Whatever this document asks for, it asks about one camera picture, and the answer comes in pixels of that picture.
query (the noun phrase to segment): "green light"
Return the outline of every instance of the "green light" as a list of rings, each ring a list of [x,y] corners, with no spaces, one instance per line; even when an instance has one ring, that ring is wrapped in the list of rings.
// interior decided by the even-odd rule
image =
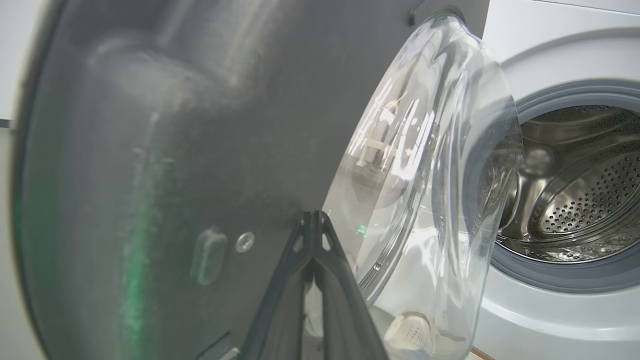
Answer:
[[[129,359],[157,358],[150,321],[150,304],[146,287],[150,277],[150,253],[154,241],[154,222],[158,221],[155,200],[166,176],[167,165],[149,153],[140,169],[140,184],[134,198],[130,243],[125,264],[123,316],[124,336]]]
[[[358,234],[358,233],[362,234],[362,237],[363,237],[363,238],[366,238],[366,237],[367,237],[367,227],[366,227],[366,226],[364,226],[364,225],[361,225],[361,226],[358,228],[358,231],[356,231],[356,234]]]

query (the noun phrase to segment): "dark gray panel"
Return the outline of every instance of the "dark gray panel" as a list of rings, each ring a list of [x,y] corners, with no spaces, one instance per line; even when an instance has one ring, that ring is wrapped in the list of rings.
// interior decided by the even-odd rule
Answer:
[[[194,359],[227,332],[239,347],[414,7],[68,1],[21,121],[16,188],[23,278],[50,357]],[[202,286],[189,271],[212,227],[230,244]],[[247,231],[255,245],[238,254]]]

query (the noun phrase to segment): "washing machine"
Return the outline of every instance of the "washing machine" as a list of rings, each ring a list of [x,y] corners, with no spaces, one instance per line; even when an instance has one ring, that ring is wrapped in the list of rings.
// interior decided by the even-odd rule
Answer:
[[[3,359],[232,359],[313,209],[393,359],[640,350],[636,2],[2,7]]]
[[[596,134],[626,121],[637,129],[638,13],[633,1],[491,1],[483,41],[523,124],[518,211],[529,217],[502,230],[488,273],[475,344],[496,359],[633,359],[640,349],[636,219],[611,219],[610,235],[550,252],[509,244],[524,229],[539,239],[583,234],[576,227],[634,203],[624,199],[638,186],[637,144],[598,149]],[[622,113],[591,122],[603,111]],[[590,160],[574,152],[580,141],[595,146]],[[539,167],[548,160],[557,168]]]

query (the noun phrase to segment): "transparent door glass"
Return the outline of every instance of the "transparent door glass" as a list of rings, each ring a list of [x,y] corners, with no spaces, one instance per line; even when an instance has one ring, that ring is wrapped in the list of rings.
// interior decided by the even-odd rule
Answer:
[[[521,162],[499,64],[453,15],[419,26],[371,97],[323,208],[391,359],[468,354]]]

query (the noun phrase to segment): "stainless steel drum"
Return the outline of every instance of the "stainless steel drum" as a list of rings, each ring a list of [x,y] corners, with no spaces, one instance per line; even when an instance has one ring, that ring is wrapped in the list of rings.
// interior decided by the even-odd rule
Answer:
[[[640,115],[575,106],[522,126],[525,164],[498,243],[551,263],[594,261],[640,241]]]

